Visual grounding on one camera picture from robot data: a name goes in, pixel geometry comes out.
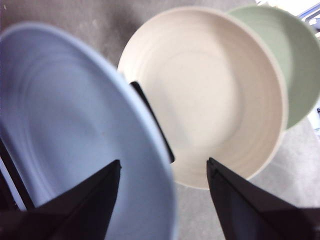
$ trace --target plate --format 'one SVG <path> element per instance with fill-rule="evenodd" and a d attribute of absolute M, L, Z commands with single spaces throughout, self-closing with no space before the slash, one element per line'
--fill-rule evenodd
<path fill-rule="evenodd" d="M 175 155 L 175 180 L 186 186 L 208 189 L 209 157 L 252 177 L 287 124 L 273 56 L 244 24 L 210 8 L 176 8 L 147 21 L 118 71 L 144 90 Z"/>
<path fill-rule="evenodd" d="M 233 9 L 230 15 L 254 30 L 274 54 L 288 90 L 290 128 L 316 104 L 320 92 L 320 45 L 315 33 L 299 18 L 268 6 Z"/>
<path fill-rule="evenodd" d="M 106 238 L 174 239 L 169 155 L 148 109 L 117 70 L 84 43 L 40 23 L 11 27 L 0 46 L 1 138 L 34 204 L 119 159 Z"/>

